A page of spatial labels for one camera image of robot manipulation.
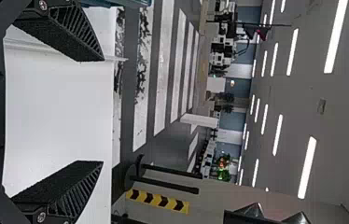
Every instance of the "factory floor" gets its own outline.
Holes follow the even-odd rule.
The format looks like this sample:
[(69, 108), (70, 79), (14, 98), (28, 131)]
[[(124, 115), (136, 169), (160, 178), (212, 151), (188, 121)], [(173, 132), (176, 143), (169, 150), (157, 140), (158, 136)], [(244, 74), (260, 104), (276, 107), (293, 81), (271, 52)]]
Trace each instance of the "factory floor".
[[(170, 13), (171, 8), (166, 6), (171, 1), (174, 1), (173, 15)], [(206, 128), (195, 129), (189, 124), (179, 122), (185, 112), (197, 113), (198, 108), (204, 104), (203, 95), (207, 77), (203, 73), (206, 71), (199, 68), (200, 65), (197, 65), (196, 69), (190, 69), (195, 66), (193, 63), (196, 58), (201, 57), (200, 50), (203, 43), (203, 33), (199, 30), (201, 10), (199, 0), (162, 0), (155, 1), (153, 8), (119, 9), (117, 19), (119, 41), (116, 45), (116, 54), (127, 58), (128, 61), (119, 63), (115, 72), (117, 84), (114, 96), (113, 151), (116, 151), (117, 155), (113, 156), (112, 213), (123, 212), (121, 207), (123, 208), (122, 200), (125, 192), (124, 175), (138, 155), (145, 155), (145, 163), (187, 171), (193, 155), (202, 148), (202, 142), (207, 137)], [(179, 17), (181, 17), (179, 15), (182, 12), (186, 18), (183, 27), (183, 60), (182, 63), (176, 64), (179, 60), (176, 55), (178, 37), (183, 36), (178, 33)], [(164, 22), (162, 20), (173, 22), (170, 45), (160, 46), (162, 37), (168, 35), (168, 27), (161, 26)], [(165, 66), (161, 59), (162, 52), (169, 52), (170, 55), (170, 60), (166, 64), (169, 68), (166, 77), (167, 86), (161, 85), (161, 69)], [(178, 73), (175, 70), (178, 66), (181, 68), (181, 76), (176, 76)], [(177, 105), (177, 101), (178, 116), (174, 117), (173, 113), (177, 115), (177, 111), (173, 112), (173, 105)], [(159, 122), (157, 117), (163, 118), (162, 130), (157, 129)], [(195, 141), (198, 144), (195, 148), (191, 148)]]

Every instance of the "fluorescent light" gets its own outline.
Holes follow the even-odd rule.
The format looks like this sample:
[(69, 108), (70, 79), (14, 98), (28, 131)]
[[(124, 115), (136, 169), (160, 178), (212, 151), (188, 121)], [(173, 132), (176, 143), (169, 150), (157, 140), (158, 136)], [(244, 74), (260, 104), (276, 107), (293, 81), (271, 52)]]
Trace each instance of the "fluorescent light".
[(279, 43), (274, 45), (272, 67), (271, 67), (271, 77), (273, 77), (274, 67), (276, 66), (277, 49), (279, 48)]
[(280, 138), (280, 132), (282, 131), (282, 122), (283, 122), (283, 115), (279, 115), (279, 119), (277, 120), (277, 127), (276, 127), (276, 135), (274, 137), (273, 142), (273, 156), (276, 156), (277, 153), (277, 146), (279, 145), (279, 138)]
[(331, 39), (329, 40), (328, 54), (326, 59), (326, 66), (324, 73), (332, 73), (337, 57), (338, 45), (340, 44), (343, 21), (345, 19), (346, 8), (348, 0), (340, 0), (337, 7), (337, 14), (335, 15), (334, 27), (332, 28)]
[(244, 124), (244, 136), (242, 137), (243, 140), (246, 137), (246, 130), (247, 130), (247, 123)]
[(256, 63), (257, 63), (257, 60), (255, 59), (253, 62), (253, 71), (251, 72), (251, 77), (254, 77), (254, 74), (256, 73)]
[(272, 0), (270, 25), (272, 25), (272, 23), (273, 23), (273, 15), (274, 15), (274, 7), (275, 7), (275, 5), (276, 5), (276, 0)]
[(239, 162), (238, 162), (238, 172), (241, 170), (241, 165), (242, 165), (242, 156), (239, 158)]
[(295, 29), (293, 33), (293, 41), (291, 42), (290, 58), (288, 59), (287, 65), (287, 75), (291, 75), (291, 70), (293, 69), (294, 53), (296, 52), (297, 39), (298, 39), (299, 29)]
[(265, 124), (267, 122), (267, 115), (268, 115), (268, 105), (265, 105), (264, 118), (262, 120), (262, 126), (261, 126), (261, 134), (262, 135), (264, 135), (264, 133), (265, 133)]
[(280, 8), (280, 12), (284, 12), (286, 8), (286, 0), (282, 0), (282, 7)]
[(265, 26), (265, 24), (267, 24), (267, 17), (268, 17), (268, 15), (265, 14), (265, 15), (264, 15), (264, 22), (262, 23), (262, 24), (264, 24), (264, 26)]
[(241, 170), (241, 177), (239, 177), (239, 186), (242, 186), (243, 179), (244, 179), (244, 169)]
[(306, 150), (305, 163), (303, 164), (302, 176), (300, 178), (299, 195), (300, 199), (305, 198), (308, 188), (309, 176), (311, 174), (312, 163), (314, 162), (314, 150), (316, 149), (317, 141), (313, 137), (309, 138), (308, 149)]
[(248, 137), (249, 137), (250, 132), (247, 131), (247, 135), (246, 135), (246, 142), (244, 143), (244, 150), (247, 150), (247, 146), (248, 146)]
[(267, 56), (268, 56), (268, 51), (265, 50), (265, 53), (264, 53), (264, 61), (262, 61), (261, 77), (264, 77), (264, 74), (265, 74), (265, 65), (267, 64)]
[(257, 123), (258, 120), (258, 112), (259, 112), (259, 98), (257, 99), (257, 105), (256, 105), (256, 115), (254, 117), (254, 122)]
[(250, 115), (253, 115), (254, 100), (255, 100), (255, 98), (256, 98), (255, 95), (253, 95), (253, 97), (251, 98)]
[(258, 166), (259, 166), (259, 159), (256, 160), (256, 166), (254, 167), (254, 174), (253, 174), (253, 183), (252, 186), (256, 186), (256, 179), (257, 179), (257, 173), (258, 173)]

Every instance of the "metal pipe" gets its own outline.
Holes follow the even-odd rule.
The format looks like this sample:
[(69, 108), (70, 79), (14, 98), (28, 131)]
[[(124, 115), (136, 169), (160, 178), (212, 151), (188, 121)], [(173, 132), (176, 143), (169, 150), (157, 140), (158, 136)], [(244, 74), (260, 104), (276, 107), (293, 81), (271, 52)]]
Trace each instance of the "metal pipe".
[(191, 194), (199, 194), (199, 189), (187, 187), (184, 185), (171, 184), (168, 182), (163, 182), (163, 181), (159, 181), (159, 180), (155, 180), (155, 179), (143, 178), (143, 177), (139, 177), (136, 175), (131, 175), (130, 179), (131, 179), (131, 181), (141, 182), (141, 183), (145, 183), (145, 184), (149, 184), (149, 185), (155, 185), (155, 186), (159, 186), (159, 187), (163, 187), (163, 188), (167, 188), (167, 189), (176, 189), (176, 190), (188, 192)]
[(149, 164), (143, 164), (142, 168), (143, 169), (147, 169), (147, 170), (163, 172), (163, 173), (167, 173), (167, 174), (171, 174), (171, 175), (182, 175), (182, 176), (186, 176), (186, 177), (190, 177), (190, 178), (202, 179), (202, 175), (201, 174), (195, 175), (195, 174), (188, 173), (188, 172), (177, 171), (177, 170), (174, 170), (174, 169), (169, 169), (169, 168), (164, 168), (164, 167), (159, 167), (159, 166), (152, 166), (152, 165), (149, 165)]

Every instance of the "blue wall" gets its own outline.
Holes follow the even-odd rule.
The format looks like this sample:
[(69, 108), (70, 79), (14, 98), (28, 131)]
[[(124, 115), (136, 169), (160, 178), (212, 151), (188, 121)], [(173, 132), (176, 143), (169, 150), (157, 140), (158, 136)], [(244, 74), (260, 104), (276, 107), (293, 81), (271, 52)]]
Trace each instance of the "blue wall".
[(261, 7), (238, 7), (238, 21), (258, 23), (261, 18)]
[(244, 131), (244, 124), (246, 122), (246, 114), (245, 113), (224, 113), (221, 112), (220, 118), (220, 129), (226, 129), (236, 132)]
[[(235, 85), (230, 85), (231, 81), (235, 81)], [(249, 98), (251, 89), (251, 79), (226, 77), (225, 92), (232, 93), (234, 97)]]

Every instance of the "yellow and black warning stripe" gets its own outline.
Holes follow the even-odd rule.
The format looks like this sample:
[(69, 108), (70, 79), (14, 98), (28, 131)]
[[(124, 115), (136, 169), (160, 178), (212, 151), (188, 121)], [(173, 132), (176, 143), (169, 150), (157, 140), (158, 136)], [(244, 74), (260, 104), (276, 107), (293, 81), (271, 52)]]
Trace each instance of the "yellow and black warning stripe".
[(159, 194), (152, 194), (138, 189), (131, 189), (126, 193), (128, 200), (139, 203), (146, 203), (163, 209), (169, 209), (174, 212), (188, 214), (189, 203), (177, 199), (168, 198)]

